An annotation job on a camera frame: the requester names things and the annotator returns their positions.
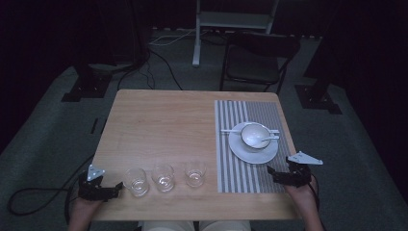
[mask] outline white cup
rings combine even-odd
[[[152,170],[152,179],[160,192],[169,192],[174,188],[174,169],[171,165],[155,165]]]
[[[186,183],[191,187],[199,187],[204,183],[207,167],[204,162],[192,161],[186,163]]]
[[[146,172],[140,167],[134,167],[126,171],[123,185],[134,196],[143,196],[149,191],[149,184],[146,178]]]

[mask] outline chair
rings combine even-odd
[[[279,94],[288,63],[299,49],[296,38],[254,32],[232,34],[225,47],[219,90],[223,89],[224,81],[266,85],[264,91],[278,83]]]

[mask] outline person's leg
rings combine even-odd
[[[249,220],[204,220],[200,231],[251,231]]]
[[[194,231],[192,221],[145,221],[142,231]]]

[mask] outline person's arm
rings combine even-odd
[[[69,220],[68,231],[86,231],[94,213],[102,203],[102,200],[89,201],[81,197],[75,199]]]
[[[312,186],[315,187],[316,181],[312,177]],[[323,226],[320,221],[318,207],[315,196],[308,185],[299,188],[294,186],[284,186],[286,192],[291,196],[299,213],[303,217],[306,231],[322,231]]]

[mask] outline spoon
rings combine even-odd
[[[255,141],[255,143],[252,144],[252,146],[256,146],[256,145],[258,145],[259,143],[261,143],[261,142],[263,142],[263,141],[267,141],[267,140],[279,140],[279,136],[270,136],[270,137],[265,137],[265,138],[257,139],[257,140]]]
[[[221,132],[232,132],[232,133],[240,133],[242,130],[228,130],[228,129],[221,129]],[[269,130],[270,133],[279,133],[279,130]]]

